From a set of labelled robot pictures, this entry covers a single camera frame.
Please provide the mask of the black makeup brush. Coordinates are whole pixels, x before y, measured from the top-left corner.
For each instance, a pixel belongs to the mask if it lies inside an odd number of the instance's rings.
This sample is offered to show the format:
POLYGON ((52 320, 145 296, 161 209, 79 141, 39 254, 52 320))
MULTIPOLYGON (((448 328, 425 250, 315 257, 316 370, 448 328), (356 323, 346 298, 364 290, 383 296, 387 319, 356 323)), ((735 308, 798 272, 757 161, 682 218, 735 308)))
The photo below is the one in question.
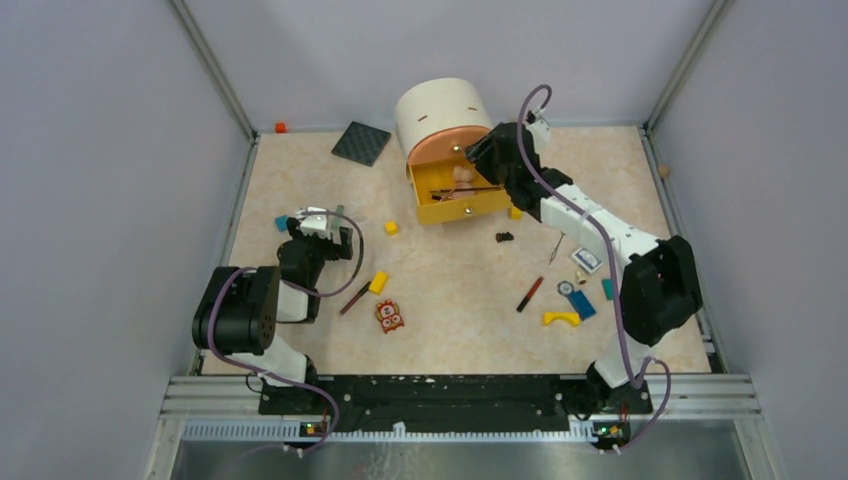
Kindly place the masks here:
POLYGON ((444 197, 444 196, 450 196, 454 193, 461 193, 461 192, 481 192, 481 191, 500 191, 500 190, 503 190, 503 187, 499 187, 499 186, 460 187, 460 188, 431 190, 430 195, 431 196, 444 197))

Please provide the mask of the beige makeup sponge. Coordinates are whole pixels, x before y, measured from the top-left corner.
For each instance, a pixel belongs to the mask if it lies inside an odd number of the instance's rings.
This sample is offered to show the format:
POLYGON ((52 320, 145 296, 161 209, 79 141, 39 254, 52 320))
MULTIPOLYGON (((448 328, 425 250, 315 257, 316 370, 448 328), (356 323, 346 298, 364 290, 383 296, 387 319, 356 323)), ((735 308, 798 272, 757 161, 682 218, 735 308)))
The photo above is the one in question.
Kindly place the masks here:
POLYGON ((473 169, 461 166, 455 166, 452 172, 453 181, 457 184, 470 184, 474 180, 475 176, 476 172, 473 169))

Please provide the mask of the yellow drawer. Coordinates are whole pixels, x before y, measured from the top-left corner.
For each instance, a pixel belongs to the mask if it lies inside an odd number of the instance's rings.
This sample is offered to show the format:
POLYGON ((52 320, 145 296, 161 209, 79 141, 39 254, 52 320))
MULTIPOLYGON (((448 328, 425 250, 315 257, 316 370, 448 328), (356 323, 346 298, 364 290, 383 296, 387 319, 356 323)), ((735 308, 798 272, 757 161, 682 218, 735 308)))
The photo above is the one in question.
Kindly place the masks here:
POLYGON ((463 157, 408 165, 420 225, 436 225, 492 213, 505 213, 511 200, 463 157))

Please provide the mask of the cream round drawer organizer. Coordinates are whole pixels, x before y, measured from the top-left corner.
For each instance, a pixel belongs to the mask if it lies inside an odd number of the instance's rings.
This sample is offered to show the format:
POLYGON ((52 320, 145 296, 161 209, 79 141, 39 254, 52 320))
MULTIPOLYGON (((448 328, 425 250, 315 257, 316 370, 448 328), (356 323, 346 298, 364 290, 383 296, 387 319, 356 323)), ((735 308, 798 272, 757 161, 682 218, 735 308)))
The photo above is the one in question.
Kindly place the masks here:
POLYGON ((458 157, 493 128, 476 87, 460 78, 410 88, 398 100, 394 119, 408 166, 458 157))

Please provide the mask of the black wire loop tool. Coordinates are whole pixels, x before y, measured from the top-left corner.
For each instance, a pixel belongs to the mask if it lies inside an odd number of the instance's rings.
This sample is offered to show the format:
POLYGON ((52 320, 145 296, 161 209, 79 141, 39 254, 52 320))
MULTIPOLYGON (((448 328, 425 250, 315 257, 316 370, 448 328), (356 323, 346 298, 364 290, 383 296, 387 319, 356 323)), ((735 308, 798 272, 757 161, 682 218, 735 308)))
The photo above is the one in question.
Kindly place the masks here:
POLYGON ((557 255, 558 255, 559 249, 560 249, 560 247, 561 247, 561 244, 562 244, 562 242, 563 242, 563 240, 564 240, 564 237, 565 237, 565 234, 564 234, 564 233, 560 233, 560 235, 559 235, 559 237, 558 237, 558 239, 557 239, 557 242, 556 242, 555 246, 554 246, 554 247, 553 247, 553 249, 551 250, 551 253, 550 253, 550 256, 549 256, 549 260, 548 260, 548 265, 551 265, 551 264, 555 261, 555 259, 556 259, 557 255))

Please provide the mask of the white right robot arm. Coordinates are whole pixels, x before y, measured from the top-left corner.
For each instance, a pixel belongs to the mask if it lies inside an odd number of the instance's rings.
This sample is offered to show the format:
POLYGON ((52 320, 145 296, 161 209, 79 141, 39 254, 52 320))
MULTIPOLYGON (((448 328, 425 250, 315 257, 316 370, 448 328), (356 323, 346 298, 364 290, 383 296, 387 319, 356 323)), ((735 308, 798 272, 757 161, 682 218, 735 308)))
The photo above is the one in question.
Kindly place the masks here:
POLYGON ((691 244, 679 235, 660 239, 619 219, 566 174, 543 167, 535 134, 516 122, 500 123, 467 147, 466 159, 513 205, 539 223, 576 240, 602 258, 616 296, 616 338, 589 367, 586 397, 612 412, 638 388, 654 347, 703 306, 691 244))

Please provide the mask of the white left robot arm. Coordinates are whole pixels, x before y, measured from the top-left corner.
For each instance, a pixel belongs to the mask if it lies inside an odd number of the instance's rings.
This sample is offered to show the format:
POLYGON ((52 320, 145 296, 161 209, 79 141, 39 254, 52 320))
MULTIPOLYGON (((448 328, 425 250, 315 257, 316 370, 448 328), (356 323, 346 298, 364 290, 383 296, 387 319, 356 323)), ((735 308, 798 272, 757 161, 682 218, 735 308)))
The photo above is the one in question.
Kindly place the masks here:
POLYGON ((274 265, 216 268, 191 323, 194 345, 216 358, 283 387, 283 401, 297 413, 319 404, 320 386, 309 379, 311 359, 277 334, 282 324, 317 319, 324 293, 317 288, 325 265, 364 261, 358 224, 339 210, 301 209, 285 220, 288 239, 274 265))

